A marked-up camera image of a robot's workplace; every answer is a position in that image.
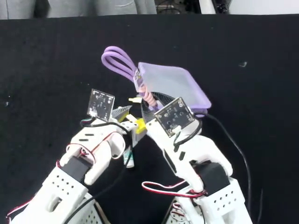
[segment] black cord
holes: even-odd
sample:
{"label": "black cord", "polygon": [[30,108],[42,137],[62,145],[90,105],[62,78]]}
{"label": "black cord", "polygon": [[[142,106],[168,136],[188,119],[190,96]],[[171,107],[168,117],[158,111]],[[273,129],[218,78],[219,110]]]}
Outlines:
{"label": "black cord", "polygon": [[118,177],[113,181],[112,184],[110,184],[108,187],[106,187],[105,189],[103,189],[102,191],[100,191],[99,193],[97,193],[96,195],[92,196],[91,198],[89,198],[88,200],[86,200],[82,205],[80,205],[68,218],[67,220],[64,222],[64,224],[68,224],[70,222],[70,220],[84,207],[86,206],[88,203],[90,203],[93,199],[96,199],[98,197],[100,197],[102,194],[106,193],[107,191],[109,191],[111,188],[113,188],[117,182],[122,178],[122,176],[124,175],[125,173],[125,170],[127,169],[127,165],[130,161],[130,158],[132,156],[132,153],[130,153],[127,161],[126,161],[126,164],[125,164],[125,167],[122,169],[121,173],[118,175]]}
{"label": "black cord", "polygon": [[261,191],[261,198],[260,198],[260,211],[258,213],[258,218],[256,224],[259,224],[262,219],[262,211],[263,211],[263,189]]}
{"label": "black cord", "polygon": [[194,130],[194,132],[192,132],[192,134],[190,134],[188,137],[186,137],[185,139],[181,140],[181,141],[178,141],[178,142],[175,142],[176,139],[178,138],[179,134],[177,134],[176,138],[174,139],[174,142],[173,142],[173,145],[174,147],[179,147],[180,145],[183,145],[184,143],[186,143],[187,141],[189,141],[190,139],[192,139],[195,135],[198,134],[198,132],[200,132],[201,128],[202,128],[202,121],[198,118],[196,118],[199,122],[197,128]]}
{"label": "black cord", "polygon": [[246,159],[243,151],[239,148],[239,146],[237,145],[237,143],[235,142],[235,140],[228,133],[228,131],[226,130],[226,128],[224,127],[224,125],[216,117],[214,117],[213,115],[210,115],[208,113],[202,113],[202,112],[195,112],[194,115],[195,116],[196,115],[205,115],[207,118],[216,121],[216,123],[222,128],[222,130],[227,135],[227,137],[229,138],[229,140],[234,144],[234,146],[238,149],[239,153],[241,154],[241,156],[242,156],[242,158],[244,160],[244,163],[245,163],[246,171],[247,171],[247,178],[248,178],[247,210],[248,210],[248,213],[250,215],[250,213],[251,213],[251,174],[250,174],[250,169],[249,169],[249,165],[248,165],[247,159]]}
{"label": "black cord", "polygon": [[126,134],[131,137],[131,133],[123,126],[121,126],[120,124],[117,124],[115,122],[106,122],[106,123],[103,123],[103,124],[96,124],[96,125],[93,125],[91,124],[91,122],[93,122],[94,120],[92,119],[90,122],[85,122],[84,120],[82,120],[80,122],[80,125],[82,127],[104,127],[104,126],[107,126],[107,125],[115,125],[115,126],[118,126],[119,128],[121,128],[123,131],[126,132]]}
{"label": "black cord", "polygon": [[204,215],[204,213],[202,212],[202,208],[201,208],[201,206],[199,205],[199,209],[200,209],[200,211],[201,211],[201,214],[202,214],[202,217],[203,217],[203,219],[204,219],[204,224],[206,224],[206,218],[205,218],[205,215]]}

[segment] yellow block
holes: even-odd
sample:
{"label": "yellow block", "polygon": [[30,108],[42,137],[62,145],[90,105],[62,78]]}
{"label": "yellow block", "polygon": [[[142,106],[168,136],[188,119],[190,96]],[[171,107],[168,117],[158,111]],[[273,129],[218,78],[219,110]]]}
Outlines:
{"label": "yellow block", "polygon": [[144,122],[143,118],[140,118],[135,122],[136,122],[136,124],[138,124],[138,129],[136,130],[136,134],[141,134],[142,132],[144,132],[146,130],[145,122]]}

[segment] pink cable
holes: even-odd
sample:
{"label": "pink cable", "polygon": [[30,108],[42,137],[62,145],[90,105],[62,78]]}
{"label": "pink cable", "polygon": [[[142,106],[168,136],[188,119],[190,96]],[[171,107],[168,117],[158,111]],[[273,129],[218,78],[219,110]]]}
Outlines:
{"label": "pink cable", "polygon": [[104,50],[104,53],[101,57],[102,63],[111,71],[114,71],[131,82],[136,81],[138,85],[138,92],[141,97],[153,108],[157,108],[157,101],[153,97],[152,93],[148,91],[147,87],[143,84],[143,79],[141,76],[136,76],[138,68],[134,65],[132,59],[127,55],[127,53],[116,47],[110,46]]}

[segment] yellow connector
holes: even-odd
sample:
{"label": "yellow connector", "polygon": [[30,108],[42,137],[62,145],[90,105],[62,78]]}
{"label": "yellow connector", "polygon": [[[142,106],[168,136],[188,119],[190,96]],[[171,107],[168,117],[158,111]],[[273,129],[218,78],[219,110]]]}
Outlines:
{"label": "yellow connector", "polygon": [[142,101],[141,97],[135,97],[135,98],[129,98],[129,101],[133,102],[133,103],[138,103],[140,104]]}
{"label": "yellow connector", "polygon": [[135,121],[136,124],[138,124],[138,129],[136,130],[136,134],[141,134],[146,130],[145,122],[143,118],[138,119]]}

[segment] gray fabric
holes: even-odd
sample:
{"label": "gray fabric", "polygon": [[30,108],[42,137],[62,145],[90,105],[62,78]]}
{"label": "gray fabric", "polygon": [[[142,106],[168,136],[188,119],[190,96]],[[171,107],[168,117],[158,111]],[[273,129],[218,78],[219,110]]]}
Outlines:
{"label": "gray fabric", "polygon": [[29,19],[33,17],[36,0],[0,0],[0,19]]}
{"label": "gray fabric", "polygon": [[[47,0],[47,17],[118,14],[156,14],[154,0]],[[0,0],[0,19],[33,17],[36,0]]]}
{"label": "gray fabric", "polygon": [[95,0],[97,15],[156,14],[154,0]]}
{"label": "gray fabric", "polygon": [[73,17],[87,15],[89,0],[48,0],[48,17]]}

